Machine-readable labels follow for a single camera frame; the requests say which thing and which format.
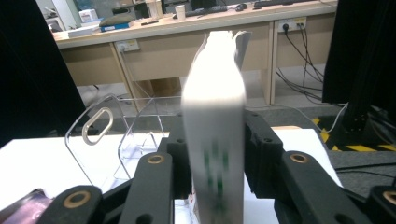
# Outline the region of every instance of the black cable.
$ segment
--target black cable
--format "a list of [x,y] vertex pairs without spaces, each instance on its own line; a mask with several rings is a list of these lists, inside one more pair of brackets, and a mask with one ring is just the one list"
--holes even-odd
[[323,80],[320,77],[324,77],[323,74],[314,66],[311,60],[311,55],[309,54],[308,51],[308,34],[306,33],[305,26],[303,24],[298,24],[297,25],[300,28],[300,33],[303,38],[304,46],[305,46],[305,53],[306,53],[306,59],[309,62],[309,65],[314,69],[314,72],[317,75],[318,81],[323,82]]
[[[293,82],[291,82],[291,81],[289,81],[286,77],[285,77],[285,75],[283,74],[283,72],[282,72],[282,70],[280,70],[280,68],[277,68],[278,70],[279,70],[279,72],[280,72],[280,74],[278,73],[278,72],[276,72],[282,79],[284,79],[285,81],[288,81],[289,83],[291,83],[291,84],[293,84],[293,86],[295,86],[295,87],[299,87],[299,88],[302,88],[303,86],[300,86],[300,85],[298,85],[298,84],[296,84],[296,83],[293,83]],[[318,89],[318,88],[313,88],[313,87],[305,87],[306,89],[309,89],[309,90],[312,90],[312,91],[321,91],[321,89]]]
[[318,97],[318,96],[316,96],[314,93],[312,93],[312,92],[309,92],[309,91],[306,91],[306,90],[302,90],[302,86],[300,86],[300,85],[298,85],[298,84],[295,84],[295,83],[293,83],[293,82],[291,82],[291,81],[289,81],[284,75],[283,75],[283,73],[282,73],[282,71],[280,70],[280,68],[278,68],[278,70],[279,70],[279,72],[280,72],[280,74],[276,71],[276,74],[292,89],[292,90],[294,90],[294,91],[297,91],[297,92],[299,92],[300,94],[303,94],[303,95],[305,95],[305,96],[307,96],[307,97],[311,97],[311,98],[313,98],[313,99],[316,99],[316,100],[318,100],[318,101],[321,101],[321,98],[320,97]]
[[[322,79],[320,78],[320,75],[319,75],[319,74],[321,74],[321,73],[320,73],[320,72],[318,71],[318,69],[312,64],[312,61],[311,61],[311,57],[310,57],[309,51],[308,51],[308,36],[307,36],[306,30],[304,29],[304,32],[303,32],[302,26],[301,26],[300,24],[298,24],[298,26],[299,26],[299,28],[300,28],[300,32],[301,32],[301,35],[302,35],[302,38],[303,38],[303,43],[304,43],[304,47],[305,47],[305,54],[306,54],[306,56],[304,56],[304,55],[300,52],[300,50],[294,45],[294,43],[290,40],[290,38],[289,38],[289,36],[288,36],[289,25],[288,25],[288,24],[284,24],[282,28],[283,28],[283,30],[284,30],[284,32],[285,32],[286,38],[289,40],[289,42],[293,45],[293,47],[297,50],[297,52],[300,54],[300,56],[301,56],[301,57],[304,59],[304,61],[305,61],[305,65],[303,66],[303,68],[304,68],[303,85],[300,86],[300,85],[297,85],[297,84],[292,83],[292,82],[290,82],[289,80],[287,80],[286,77],[283,75],[282,71],[281,71],[279,68],[278,68],[278,70],[279,70],[280,74],[279,74],[277,71],[276,71],[276,74],[277,74],[280,78],[282,78],[282,80],[283,80],[292,90],[297,91],[297,92],[299,92],[299,93],[305,95],[306,99],[307,99],[309,102],[311,102],[312,104],[321,104],[321,101],[322,101],[321,97],[316,96],[316,95],[313,94],[312,92],[309,92],[309,91],[306,90],[306,89],[309,89],[309,90],[315,90],[315,91],[322,91],[322,90],[320,90],[320,89],[308,88],[308,87],[305,86],[305,79],[306,79],[307,74],[308,74],[309,76],[311,76],[314,80],[316,80],[316,81],[318,81],[318,82],[320,82],[320,83],[322,83],[323,81],[322,81]],[[307,70],[307,66],[308,66],[308,65],[310,65],[310,66],[314,69],[314,71],[315,71],[315,73],[316,73],[316,75],[317,75],[316,77],[313,76],[310,72],[308,72],[308,70]]]
[[276,73],[282,78],[282,80],[283,80],[293,91],[297,91],[297,92],[299,92],[300,94],[304,94],[304,95],[307,95],[307,96],[309,96],[309,97],[311,97],[311,98],[314,98],[314,99],[317,99],[317,100],[318,100],[318,97],[317,97],[315,94],[313,94],[313,93],[311,93],[311,92],[308,92],[308,91],[302,91],[302,90],[300,89],[301,87],[299,87],[297,84],[288,81],[286,78],[282,77],[278,72],[276,72]]

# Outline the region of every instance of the white table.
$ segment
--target white table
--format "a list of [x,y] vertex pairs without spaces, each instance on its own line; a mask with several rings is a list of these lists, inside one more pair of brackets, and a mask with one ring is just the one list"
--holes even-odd
[[[309,153],[341,186],[314,130],[275,132],[285,150]],[[65,146],[63,138],[22,139],[8,143],[0,149],[0,182],[0,210],[36,188],[42,188],[52,198],[76,185],[90,184]],[[250,193],[246,180],[245,183],[244,223],[278,223],[274,200],[256,199]],[[188,217],[186,212],[176,211],[176,224],[187,223]]]

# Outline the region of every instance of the floor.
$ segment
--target floor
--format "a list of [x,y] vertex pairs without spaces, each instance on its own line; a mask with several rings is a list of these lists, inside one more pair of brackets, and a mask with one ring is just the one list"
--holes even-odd
[[[324,65],[317,65],[317,69],[322,73]],[[321,88],[321,83],[317,81],[317,78],[312,78],[311,76],[305,76],[304,78],[304,69],[302,67],[282,68],[280,71],[284,77],[294,85],[303,85],[304,82],[306,87],[316,89]],[[242,77],[247,91],[247,108],[251,110],[263,110],[267,108],[268,105],[264,101],[262,87],[260,86],[259,72],[246,71],[243,72]],[[180,78],[182,86],[186,80],[186,77]],[[122,83],[98,85],[97,87],[98,89],[94,86],[78,87],[78,92],[80,93],[85,106],[91,105],[109,93],[113,93],[117,96],[127,93],[127,90]],[[311,92],[318,97],[321,95],[321,91]],[[285,105],[295,108],[314,107],[320,105],[324,106],[320,101],[308,98],[305,94],[292,90],[280,77],[276,77],[275,105]]]

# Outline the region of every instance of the table surface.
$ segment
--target table surface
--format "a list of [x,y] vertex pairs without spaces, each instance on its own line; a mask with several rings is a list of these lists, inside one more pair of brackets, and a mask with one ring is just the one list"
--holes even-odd
[[[311,129],[275,129],[285,150],[309,153],[332,179],[340,181],[332,168],[318,135]],[[63,138],[13,140],[0,150],[0,210],[16,202],[33,189],[41,188],[50,198],[76,185],[90,182],[67,149]],[[274,200],[256,199],[245,180],[244,222],[278,223]],[[186,211],[176,212],[176,223],[184,223]]]
[[209,14],[200,18],[188,17],[184,21],[160,20],[157,23],[146,26],[141,26],[136,22],[128,29],[74,38],[69,38],[68,33],[65,31],[54,33],[54,38],[59,49],[67,49],[133,38],[170,35],[261,21],[276,21],[286,18],[332,13],[336,10],[336,4],[337,0],[322,0],[321,2],[302,2],[289,6],[263,7],[258,10],[253,10],[252,5],[249,5],[247,9],[241,12],[236,12],[233,9],[235,6],[229,6],[229,10],[226,12]]

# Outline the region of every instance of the electrical socket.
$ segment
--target electrical socket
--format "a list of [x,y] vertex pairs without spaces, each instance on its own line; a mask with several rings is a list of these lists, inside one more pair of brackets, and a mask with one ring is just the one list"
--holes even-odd
[[119,52],[140,49],[136,39],[117,41],[116,47]]
[[289,30],[290,31],[296,31],[296,30],[300,30],[300,27],[298,26],[298,24],[301,24],[301,28],[306,28],[306,17],[299,17],[299,18],[291,18],[291,19],[285,19],[285,20],[280,20],[279,21],[279,25],[277,28],[277,31],[279,33],[283,33],[285,32],[285,30],[283,29],[283,25],[287,24],[289,26]]

